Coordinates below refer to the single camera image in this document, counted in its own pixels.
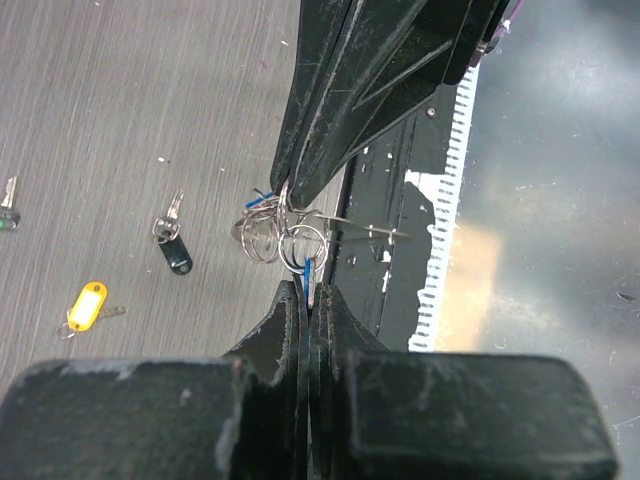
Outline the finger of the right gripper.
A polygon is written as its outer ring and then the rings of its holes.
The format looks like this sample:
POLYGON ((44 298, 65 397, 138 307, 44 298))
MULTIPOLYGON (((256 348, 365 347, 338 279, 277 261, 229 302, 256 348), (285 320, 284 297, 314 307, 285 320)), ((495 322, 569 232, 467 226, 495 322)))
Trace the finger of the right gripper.
POLYGON ((276 193, 318 195, 360 133, 351 58, 358 1, 302 1, 293 80, 270 174, 276 193))
MULTIPOLYGON (((424 106, 441 85, 459 83, 505 12, 502 1, 358 2, 360 19, 350 46, 360 133, 348 160, 424 106)), ((289 201, 305 208, 318 195, 289 194, 289 201)))

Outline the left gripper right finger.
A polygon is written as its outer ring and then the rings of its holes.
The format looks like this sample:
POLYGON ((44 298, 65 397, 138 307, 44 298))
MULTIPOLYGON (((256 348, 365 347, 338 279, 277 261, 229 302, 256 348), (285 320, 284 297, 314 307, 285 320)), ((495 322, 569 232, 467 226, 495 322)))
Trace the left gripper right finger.
POLYGON ((309 395, 322 479, 613 479, 599 406, 549 356, 388 349, 338 288, 315 291, 309 395))

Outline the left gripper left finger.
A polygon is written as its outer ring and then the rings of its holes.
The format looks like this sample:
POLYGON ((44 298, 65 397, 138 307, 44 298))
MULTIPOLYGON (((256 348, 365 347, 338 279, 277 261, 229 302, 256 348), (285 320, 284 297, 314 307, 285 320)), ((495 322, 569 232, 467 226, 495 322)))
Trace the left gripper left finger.
POLYGON ((49 360, 1 405, 5 479, 304 479, 299 281, 218 358, 49 360))

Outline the blue tagged key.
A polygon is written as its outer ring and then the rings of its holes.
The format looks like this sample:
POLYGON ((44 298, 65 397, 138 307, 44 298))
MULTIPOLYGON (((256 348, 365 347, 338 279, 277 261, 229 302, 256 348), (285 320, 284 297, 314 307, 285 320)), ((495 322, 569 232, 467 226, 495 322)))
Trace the blue tagged key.
POLYGON ((279 261, 299 277, 306 308, 315 304, 316 273, 324 265, 327 247, 318 227, 312 226, 311 211, 291 209, 285 198, 273 192, 254 190, 239 220, 240 243, 247 257, 257 264, 279 261))

